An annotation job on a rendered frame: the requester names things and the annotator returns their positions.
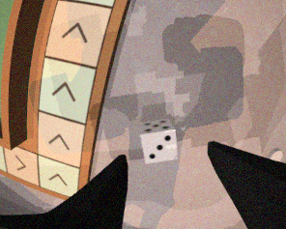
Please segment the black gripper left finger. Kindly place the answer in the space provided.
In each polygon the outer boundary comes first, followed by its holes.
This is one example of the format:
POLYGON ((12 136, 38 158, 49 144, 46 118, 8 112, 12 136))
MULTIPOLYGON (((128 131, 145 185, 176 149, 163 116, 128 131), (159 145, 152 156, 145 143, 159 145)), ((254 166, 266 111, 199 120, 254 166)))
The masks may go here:
POLYGON ((0 229, 123 229, 128 170, 127 155, 119 155, 53 211, 0 215, 0 229))

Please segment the white die with black pips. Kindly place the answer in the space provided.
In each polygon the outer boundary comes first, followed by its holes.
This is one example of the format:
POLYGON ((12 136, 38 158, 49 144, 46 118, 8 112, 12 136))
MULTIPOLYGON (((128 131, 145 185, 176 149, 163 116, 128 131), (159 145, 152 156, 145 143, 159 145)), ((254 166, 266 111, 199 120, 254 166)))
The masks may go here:
POLYGON ((139 123, 144 164, 178 158, 177 134, 169 119, 139 123))

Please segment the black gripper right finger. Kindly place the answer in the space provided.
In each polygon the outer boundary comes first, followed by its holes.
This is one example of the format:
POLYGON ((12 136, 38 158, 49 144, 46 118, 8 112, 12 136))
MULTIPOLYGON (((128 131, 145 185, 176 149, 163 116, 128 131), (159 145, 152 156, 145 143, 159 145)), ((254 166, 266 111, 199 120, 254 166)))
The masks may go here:
POLYGON ((216 141, 207 154, 248 229, 286 229, 286 162, 216 141))

